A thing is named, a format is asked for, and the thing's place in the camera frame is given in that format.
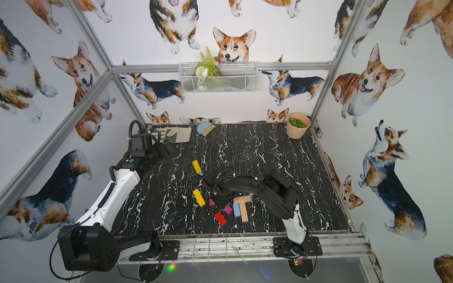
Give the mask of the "short yellow block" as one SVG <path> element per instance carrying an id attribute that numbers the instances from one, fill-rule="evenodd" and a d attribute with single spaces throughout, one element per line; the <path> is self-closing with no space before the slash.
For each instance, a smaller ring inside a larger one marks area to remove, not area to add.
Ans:
<path id="1" fill-rule="evenodd" d="M 202 172 L 202 169 L 201 169 L 201 167 L 200 167 L 200 165 L 199 165 L 197 160 L 194 160 L 192 162 L 192 164 L 193 164 L 193 168 L 194 168 L 194 170 L 195 170 L 197 175 Z"/>

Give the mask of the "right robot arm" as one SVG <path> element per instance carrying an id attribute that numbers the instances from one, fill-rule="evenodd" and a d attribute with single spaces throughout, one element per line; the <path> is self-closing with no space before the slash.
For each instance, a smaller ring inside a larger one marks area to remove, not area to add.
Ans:
<path id="1" fill-rule="evenodd" d="M 218 171 L 206 172 L 199 178 L 219 205 L 232 203 L 239 193 L 259 197 L 267 209 L 283 221 L 288 239 L 297 245 L 304 242 L 307 229 L 300 214 L 298 190 L 282 173 L 273 170 L 252 175 Z"/>

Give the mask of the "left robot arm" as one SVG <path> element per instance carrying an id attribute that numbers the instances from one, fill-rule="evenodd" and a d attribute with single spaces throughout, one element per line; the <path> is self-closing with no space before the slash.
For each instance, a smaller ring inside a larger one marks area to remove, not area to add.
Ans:
<path id="1" fill-rule="evenodd" d="M 110 183 L 74 225 L 64 226 L 58 235 L 63 264 L 68 271 L 110 271 L 119 260 L 144 253 L 160 257 L 163 247 L 158 233 L 138 232 L 115 237 L 112 226 L 131 191 L 156 162 L 170 156 L 170 142 L 128 150 L 125 157 L 109 168 Z"/>

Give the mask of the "beige work glove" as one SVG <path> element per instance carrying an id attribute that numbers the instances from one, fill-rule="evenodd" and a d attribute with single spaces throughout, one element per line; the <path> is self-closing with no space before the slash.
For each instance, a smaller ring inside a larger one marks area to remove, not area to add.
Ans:
<path id="1" fill-rule="evenodd" d="M 160 142 L 168 140 L 170 143 L 187 143 L 191 139 L 191 127 L 164 127 L 153 129 L 152 136 L 160 137 Z"/>

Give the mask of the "long natural wood block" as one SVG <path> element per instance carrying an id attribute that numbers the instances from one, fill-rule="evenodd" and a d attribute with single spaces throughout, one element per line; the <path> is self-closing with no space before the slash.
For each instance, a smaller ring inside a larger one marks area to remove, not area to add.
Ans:
<path id="1" fill-rule="evenodd" d="M 248 202 L 251 202 L 251 201 L 252 201 L 252 197 L 250 195 L 234 198 L 234 200 L 233 200 L 233 202 L 235 204 L 248 203 Z"/>

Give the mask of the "small magenta block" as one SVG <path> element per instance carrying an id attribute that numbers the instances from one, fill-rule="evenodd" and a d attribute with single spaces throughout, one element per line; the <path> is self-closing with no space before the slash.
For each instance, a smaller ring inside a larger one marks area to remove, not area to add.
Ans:
<path id="1" fill-rule="evenodd" d="M 225 209 L 224 209 L 225 213 L 227 214 L 231 214 L 231 212 L 233 211 L 232 207 L 230 206 L 227 206 Z"/>

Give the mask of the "long yellow block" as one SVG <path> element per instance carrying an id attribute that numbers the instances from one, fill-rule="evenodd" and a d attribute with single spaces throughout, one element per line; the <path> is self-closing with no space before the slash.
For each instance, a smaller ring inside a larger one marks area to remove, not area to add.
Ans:
<path id="1" fill-rule="evenodd" d="M 199 191 L 199 189 L 196 189 L 193 191 L 193 195 L 198 203 L 198 205 L 200 207 L 203 207 L 206 205 L 206 201 L 205 199 L 203 198 L 203 196 L 201 195 L 201 192 Z"/>

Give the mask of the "light blue rectangular block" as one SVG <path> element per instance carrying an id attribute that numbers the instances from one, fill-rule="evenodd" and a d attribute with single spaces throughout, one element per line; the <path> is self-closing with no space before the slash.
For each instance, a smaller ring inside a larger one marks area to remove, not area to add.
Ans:
<path id="1" fill-rule="evenodd" d="M 239 204 L 233 204 L 233 209 L 234 209 L 234 216 L 236 218 L 239 218 L 241 216 Z"/>

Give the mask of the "red block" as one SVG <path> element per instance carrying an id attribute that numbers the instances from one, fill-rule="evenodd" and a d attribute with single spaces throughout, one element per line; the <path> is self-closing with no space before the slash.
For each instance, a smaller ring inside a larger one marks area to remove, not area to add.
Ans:
<path id="1" fill-rule="evenodd" d="M 217 212 L 215 214 L 215 219 L 218 221 L 220 226 L 224 226 L 227 223 L 227 220 L 225 219 L 225 217 L 223 216 L 223 214 L 221 212 Z"/>

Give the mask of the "pink pot with greens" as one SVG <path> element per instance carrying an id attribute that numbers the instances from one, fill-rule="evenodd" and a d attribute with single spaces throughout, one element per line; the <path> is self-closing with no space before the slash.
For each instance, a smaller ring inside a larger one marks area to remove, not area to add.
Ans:
<path id="1" fill-rule="evenodd" d="M 289 115 L 286 133 L 291 139 L 301 139 L 310 127 L 310 119 L 301 113 L 291 113 Z"/>

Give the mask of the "green fern plant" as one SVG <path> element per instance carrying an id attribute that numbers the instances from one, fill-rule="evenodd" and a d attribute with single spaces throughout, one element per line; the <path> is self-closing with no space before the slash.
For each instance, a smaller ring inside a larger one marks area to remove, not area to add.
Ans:
<path id="1" fill-rule="evenodd" d="M 201 62 L 198 63 L 194 74 L 197 78 L 197 90 L 199 92 L 212 91 L 219 87 L 219 80 L 217 79 L 217 77 L 220 77 L 218 61 L 208 47 L 206 47 L 206 52 L 200 52 L 200 55 Z"/>

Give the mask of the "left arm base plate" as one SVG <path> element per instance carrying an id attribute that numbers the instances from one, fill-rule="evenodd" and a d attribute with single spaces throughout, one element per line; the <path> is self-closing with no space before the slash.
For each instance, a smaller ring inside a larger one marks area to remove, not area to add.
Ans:
<path id="1" fill-rule="evenodd" d="M 180 241 L 168 240 L 160 242 L 160 254 L 157 257 L 157 260 L 162 261 L 175 261 L 178 259 Z"/>

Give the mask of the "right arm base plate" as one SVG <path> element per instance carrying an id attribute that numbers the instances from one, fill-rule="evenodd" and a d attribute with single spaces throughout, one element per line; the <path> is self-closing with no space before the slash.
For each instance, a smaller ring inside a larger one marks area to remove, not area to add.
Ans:
<path id="1" fill-rule="evenodd" d="M 302 244 L 297 244 L 288 238 L 273 238 L 273 252 L 276 257 L 286 259 L 323 255 L 319 238 L 312 235 L 305 237 Z"/>

